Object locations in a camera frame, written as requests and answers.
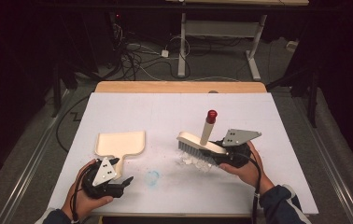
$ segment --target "blue sleeve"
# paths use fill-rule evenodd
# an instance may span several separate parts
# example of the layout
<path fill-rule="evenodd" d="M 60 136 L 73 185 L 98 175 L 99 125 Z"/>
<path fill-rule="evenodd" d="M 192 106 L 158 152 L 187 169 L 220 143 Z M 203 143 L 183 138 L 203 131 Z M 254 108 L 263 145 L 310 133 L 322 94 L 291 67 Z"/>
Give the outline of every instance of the blue sleeve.
<path fill-rule="evenodd" d="M 70 224 L 69 217 L 60 209 L 54 210 L 49 213 L 43 224 Z"/>
<path fill-rule="evenodd" d="M 302 213 L 296 193 L 290 186 L 275 186 L 265 192 L 259 204 L 264 210 L 267 224 L 311 223 Z"/>

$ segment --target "desk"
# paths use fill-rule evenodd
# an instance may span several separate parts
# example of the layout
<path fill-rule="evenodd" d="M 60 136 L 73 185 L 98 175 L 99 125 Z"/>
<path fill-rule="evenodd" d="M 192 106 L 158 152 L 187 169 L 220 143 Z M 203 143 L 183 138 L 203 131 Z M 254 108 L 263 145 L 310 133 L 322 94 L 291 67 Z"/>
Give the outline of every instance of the desk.
<path fill-rule="evenodd" d="M 185 0 L 184 6 L 188 3 L 204 4 L 232 4 L 232 5 L 276 5 L 284 7 L 307 6 L 308 0 Z M 253 37 L 251 50 L 246 51 L 247 62 L 254 80 L 260 81 L 258 66 L 255 63 L 255 52 L 261 40 L 261 32 L 264 28 L 267 15 L 261 15 L 259 22 L 235 22 L 235 21 L 188 21 L 186 13 L 182 13 L 181 31 L 180 31 L 180 50 L 178 61 L 179 77 L 185 76 L 186 35 L 212 35 L 212 36 L 230 36 L 230 37 Z"/>
<path fill-rule="evenodd" d="M 98 133 L 145 131 L 144 152 L 127 158 L 120 178 L 122 181 L 133 175 L 132 184 L 120 199 L 94 210 L 94 215 L 249 217 L 254 188 L 217 167 L 204 173 L 181 163 L 177 135 L 180 131 L 200 135 L 208 109 L 219 112 L 211 140 L 219 140 L 229 128 L 261 132 L 262 136 L 253 143 L 261 153 L 266 173 L 276 184 L 288 183 L 295 189 L 305 214 L 318 213 L 272 95 L 265 92 L 261 83 L 242 82 L 99 83 L 88 102 L 49 207 L 64 203 L 78 169 L 97 158 L 94 147 Z"/>

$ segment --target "beige dustpan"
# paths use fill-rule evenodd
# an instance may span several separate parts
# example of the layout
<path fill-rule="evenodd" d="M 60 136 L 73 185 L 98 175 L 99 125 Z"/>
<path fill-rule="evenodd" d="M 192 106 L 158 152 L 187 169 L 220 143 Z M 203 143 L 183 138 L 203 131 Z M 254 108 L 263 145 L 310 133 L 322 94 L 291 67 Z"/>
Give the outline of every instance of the beige dustpan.
<path fill-rule="evenodd" d="M 122 175 L 125 157 L 140 154 L 145 148 L 145 132 L 100 133 L 98 134 L 95 153 L 102 157 L 119 158 L 115 165 L 118 179 Z"/>

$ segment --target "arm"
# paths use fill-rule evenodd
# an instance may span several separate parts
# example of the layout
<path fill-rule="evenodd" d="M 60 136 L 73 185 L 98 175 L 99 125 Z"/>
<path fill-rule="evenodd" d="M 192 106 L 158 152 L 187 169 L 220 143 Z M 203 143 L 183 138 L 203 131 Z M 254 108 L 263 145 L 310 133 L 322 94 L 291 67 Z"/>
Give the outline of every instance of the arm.
<path fill-rule="evenodd" d="M 299 200 L 292 188 L 289 186 L 275 186 L 263 170 L 261 156 L 258 151 L 250 141 L 247 144 L 252 152 L 251 159 L 256 160 L 261 169 L 259 190 L 261 198 L 259 203 L 263 207 L 266 223 L 310 223 L 302 213 Z M 252 162 L 241 168 L 235 168 L 226 163 L 221 164 L 219 167 L 230 174 L 238 175 L 242 181 L 255 188 L 259 173 Z"/>
<path fill-rule="evenodd" d="M 62 209 L 57 209 L 49 213 L 43 224 L 69 224 L 73 220 L 73 212 L 71 208 L 71 200 L 75 194 L 76 185 L 79 185 L 79 191 L 76 194 L 76 213 L 78 218 L 82 219 L 86 217 L 93 209 L 101 207 L 107 203 L 111 203 L 113 198 L 110 196 L 105 196 L 100 199 L 92 199 L 86 195 L 84 190 L 81 190 L 81 183 L 78 183 L 78 177 L 82 174 L 83 170 L 94 164 L 95 160 L 90 161 L 85 166 L 83 166 L 78 172 L 77 179 L 72 184 L 66 196 L 65 203 Z"/>

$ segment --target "dark background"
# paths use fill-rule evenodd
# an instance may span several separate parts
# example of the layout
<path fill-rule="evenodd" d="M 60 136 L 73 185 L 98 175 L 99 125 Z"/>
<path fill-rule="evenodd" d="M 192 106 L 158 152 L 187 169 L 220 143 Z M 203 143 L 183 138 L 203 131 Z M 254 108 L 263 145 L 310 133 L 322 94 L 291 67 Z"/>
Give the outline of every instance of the dark background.
<path fill-rule="evenodd" d="M 120 2 L 156 4 L 163 0 Z M 346 3 L 346 7 L 338 14 L 269 15 L 262 38 L 301 40 L 286 76 L 302 67 L 318 71 L 318 85 L 353 151 L 353 1 L 310 1 L 311 7 L 335 7 L 341 3 Z M 179 30 L 180 16 L 176 13 L 135 11 L 120 15 L 123 28 L 159 44 L 167 43 L 170 35 L 177 35 Z M 113 36 L 105 16 L 104 12 L 54 12 L 35 7 L 30 0 L 0 0 L 0 169 L 24 126 L 48 100 L 45 94 L 51 88 L 55 64 L 61 65 L 61 78 L 73 88 L 73 72 L 96 72 L 98 64 L 117 57 L 111 48 Z M 257 17 L 222 13 L 192 16 L 232 21 Z M 91 34 L 98 33 L 107 38 L 94 41 Z M 101 55 L 97 49 L 104 46 L 109 48 L 109 54 Z M 309 74 L 288 83 L 300 90 L 297 96 L 305 94 L 310 85 Z"/>

